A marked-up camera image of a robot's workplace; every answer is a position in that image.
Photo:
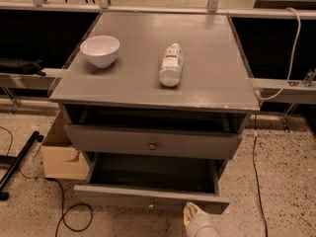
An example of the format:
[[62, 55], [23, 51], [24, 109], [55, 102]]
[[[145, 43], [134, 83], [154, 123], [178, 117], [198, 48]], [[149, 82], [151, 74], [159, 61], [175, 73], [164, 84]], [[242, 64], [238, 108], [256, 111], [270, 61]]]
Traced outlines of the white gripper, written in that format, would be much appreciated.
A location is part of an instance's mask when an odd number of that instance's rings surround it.
[[187, 237], [221, 237], [211, 217], [193, 202], [187, 202], [183, 211]]

